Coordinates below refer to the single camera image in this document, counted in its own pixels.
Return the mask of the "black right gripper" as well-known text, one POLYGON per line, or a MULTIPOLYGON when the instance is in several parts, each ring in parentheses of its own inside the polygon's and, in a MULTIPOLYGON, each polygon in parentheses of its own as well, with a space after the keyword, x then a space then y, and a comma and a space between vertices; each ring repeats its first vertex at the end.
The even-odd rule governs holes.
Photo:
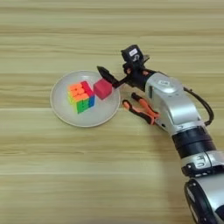
POLYGON ((125 63, 122 65, 123 71, 127 74, 121 80, 117 80, 110 72, 103 66, 98 66, 97 70, 101 77, 109 82, 113 88, 119 88, 123 84, 128 84, 133 88, 145 90, 147 80, 155 73, 145 67, 144 63, 150 58, 149 55, 136 56, 136 59, 131 57, 124 57, 125 63))

